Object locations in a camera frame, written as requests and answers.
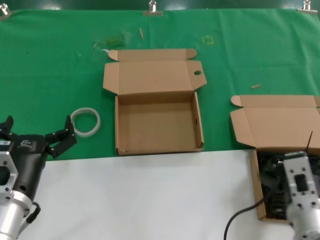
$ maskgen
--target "small debris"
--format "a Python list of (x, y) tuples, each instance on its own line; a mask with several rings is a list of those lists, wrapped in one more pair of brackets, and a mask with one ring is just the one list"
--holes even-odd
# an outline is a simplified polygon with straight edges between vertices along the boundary
[(260, 88), (260, 87), (261, 87), (261, 84), (257, 84), (257, 85), (253, 85), (251, 88), (256, 89), (256, 88)]
[(144, 40), (144, 33), (142, 32), (141, 27), (139, 28), (139, 31), (140, 31), (140, 36), (141, 36), (142, 40)]

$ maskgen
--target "white tape roll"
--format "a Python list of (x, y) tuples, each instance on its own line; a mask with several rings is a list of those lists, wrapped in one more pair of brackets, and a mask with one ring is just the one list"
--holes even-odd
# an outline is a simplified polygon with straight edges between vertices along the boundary
[[(82, 131), (79, 131), (77, 128), (76, 128), (76, 125), (75, 125), (75, 117), (77, 115), (80, 115), (80, 114), (94, 114), (95, 117), (96, 117), (96, 125), (95, 127), (91, 130), (91, 131), (88, 131), (88, 132), (82, 132)], [(83, 138), (87, 138), (87, 137), (90, 137), (92, 136), (93, 134), (95, 134), (98, 129), (100, 128), (100, 116), (98, 114), (98, 112), (96, 110), (94, 110), (93, 108), (90, 108), (90, 107), (83, 107), (83, 108), (79, 108), (77, 110), (75, 110), (72, 114), (71, 114), (71, 122), (73, 123), (73, 127), (74, 127), (74, 132), (80, 136), (80, 137), (83, 137)]]

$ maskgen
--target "open cardboard box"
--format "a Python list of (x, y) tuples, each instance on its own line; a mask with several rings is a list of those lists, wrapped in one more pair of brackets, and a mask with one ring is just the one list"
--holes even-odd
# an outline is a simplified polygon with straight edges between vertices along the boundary
[[(241, 109), (231, 112), (236, 140), (255, 147), (251, 157), (254, 197), (263, 198), (257, 152), (304, 151), (311, 132), (311, 154), (320, 155), (320, 96), (312, 95), (235, 95), (231, 102)], [(270, 219), (265, 204), (256, 208), (260, 220)]]
[(207, 83), (195, 49), (111, 50), (103, 88), (115, 97), (118, 155), (199, 152), (204, 144), (195, 89)]

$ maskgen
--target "green cloth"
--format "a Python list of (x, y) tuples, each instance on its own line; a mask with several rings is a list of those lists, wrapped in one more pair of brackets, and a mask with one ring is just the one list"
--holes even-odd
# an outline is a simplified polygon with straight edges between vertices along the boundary
[[(207, 79), (198, 90), (204, 148), (245, 149), (231, 96), (320, 95), (319, 44), (317, 16), (292, 9), (18, 11), (0, 21), (0, 122), (12, 115), (14, 133), (43, 135), (74, 110), (94, 108), (100, 130), (59, 159), (115, 156), (115, 95), (102, 88), (111, 60), (102, 49), (195, 48)], [(94, 118), (80, 118), (80, 130), (93, 127)]]

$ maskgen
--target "white tabletop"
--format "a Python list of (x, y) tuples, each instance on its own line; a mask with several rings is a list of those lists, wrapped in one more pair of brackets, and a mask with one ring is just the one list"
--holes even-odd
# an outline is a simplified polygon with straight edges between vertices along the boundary
[[(42, 208), (19, 240), (222, 240), (254, 203), (250, 150), (47, 162)], [(292, 240), (252, 210), (228, 240)]]

